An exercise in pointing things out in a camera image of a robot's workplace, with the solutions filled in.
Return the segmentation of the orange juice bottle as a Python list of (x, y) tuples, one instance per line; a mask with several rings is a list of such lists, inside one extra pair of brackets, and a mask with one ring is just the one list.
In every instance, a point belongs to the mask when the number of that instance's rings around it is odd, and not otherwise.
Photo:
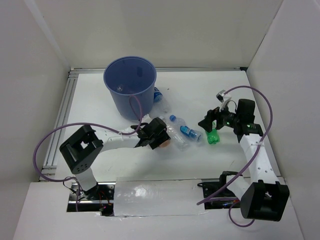
[(171, 140), (168, 139), (168, 140), (164, 141), (163, 143), (161, 143), (158, 147), (159, 147), (159, 148), (166, 148), (166, 147), (168, 147), (170, 144), (171, 144)]

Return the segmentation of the green soda bottle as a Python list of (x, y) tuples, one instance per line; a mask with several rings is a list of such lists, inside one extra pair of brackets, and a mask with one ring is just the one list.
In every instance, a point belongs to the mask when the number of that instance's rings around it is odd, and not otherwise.
[(207, 142), (210, 145), (215, 145), (220, 142), (220, 136), (219, 136), (218, 131), (216, 130), (216, 123), (215, 122), (212, 123), (212, 131), (211, 132), (206, 131), (205, 133), (206, 133), (206, 137), (207, 137)]

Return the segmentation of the clear bottle white cap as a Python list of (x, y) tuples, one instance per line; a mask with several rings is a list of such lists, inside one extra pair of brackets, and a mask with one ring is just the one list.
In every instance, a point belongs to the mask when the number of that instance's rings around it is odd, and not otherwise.
[(178, 132), (178, 129), (173, 124), (171, 124), (167, 118), (161, 116), (160, 119), (166, 124), (166, 132), (170, 136), (175, 146), (180, 151), (185, 151), (190, 146), (187, 143), (185, 137), (183, 137), (183, 135), (180, 132)]

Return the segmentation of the clear bottle blue cap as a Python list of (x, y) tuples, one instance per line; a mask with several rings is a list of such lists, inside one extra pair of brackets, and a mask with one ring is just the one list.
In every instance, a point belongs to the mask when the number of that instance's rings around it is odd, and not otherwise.
[(202, 142), (203, 134), (200, 131), (189, 128), (182, 118), (172, 114), (169, 116), (169, 120), (187, 139), (198, 144)]

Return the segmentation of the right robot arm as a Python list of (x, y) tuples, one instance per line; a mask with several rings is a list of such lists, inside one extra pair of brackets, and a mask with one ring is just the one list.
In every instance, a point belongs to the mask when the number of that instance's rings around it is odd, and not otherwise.
[(263, 130), (255, 120), (255, 102), (240, 99), (235, 112), (230, 112), (228, 100), (221, 106), (209, 110), (198, 125), (205, 130), (212, 127), (233, 129), (248, 164), (250, 183), (242, 174), (223, 171), (219, 177), (217, 193), (230, 196), (232, 193), (240, 201), (240, 211), (245, 219), (278, 222), (281, 220), (290, 191), (276, 176), (263, 141)]

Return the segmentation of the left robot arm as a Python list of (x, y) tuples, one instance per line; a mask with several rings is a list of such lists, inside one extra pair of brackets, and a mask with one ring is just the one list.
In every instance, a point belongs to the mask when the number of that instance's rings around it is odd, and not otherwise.
[(98, 198), (101, 188), (91, 166), (100, 153), (145, 146), (154, 150), (165, 147), (170, 140), (167, 125), (156, 117), (149, 123), (132, 125), (119, 133), (107, 129), (95, 130), (89, 124), (85, 124), (63, 142), (59, 150), (71, 173), (76, 177), (81, 194), (88, 200), (94, 200)]

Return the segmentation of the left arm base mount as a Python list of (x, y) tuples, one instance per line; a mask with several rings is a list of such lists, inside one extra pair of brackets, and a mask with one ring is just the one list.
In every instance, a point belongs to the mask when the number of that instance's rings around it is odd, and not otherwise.
[(96, 212), (104, 217), (114, 216), (116, 182), (99, 182), (98, 187), (87, 194), (73, 182), (69, 189), (66, 211), (69, 213)]

